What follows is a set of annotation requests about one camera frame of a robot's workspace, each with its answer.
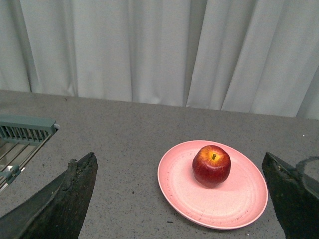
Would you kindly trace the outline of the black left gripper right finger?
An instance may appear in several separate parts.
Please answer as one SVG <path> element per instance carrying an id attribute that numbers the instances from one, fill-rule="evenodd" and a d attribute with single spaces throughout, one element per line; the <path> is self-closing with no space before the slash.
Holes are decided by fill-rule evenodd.
<path id="1" fill-rule="evenodd" d="M 293 167 L 270 152 L 264 156 L 262 170 L 287 239 L 319 237 L 319 182 L 305 173 L 307 163 L 318 160 L 311 156 Z"/>

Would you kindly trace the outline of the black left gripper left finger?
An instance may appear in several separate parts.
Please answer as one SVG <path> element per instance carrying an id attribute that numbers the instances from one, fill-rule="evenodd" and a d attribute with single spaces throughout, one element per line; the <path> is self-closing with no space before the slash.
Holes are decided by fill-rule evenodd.
<path id="1" fill-rule="evenodd" d="M 97 175 L 93 152 L 72 159 L 66 171 L 0 219 L 2 239 L 76 239 Z"/>

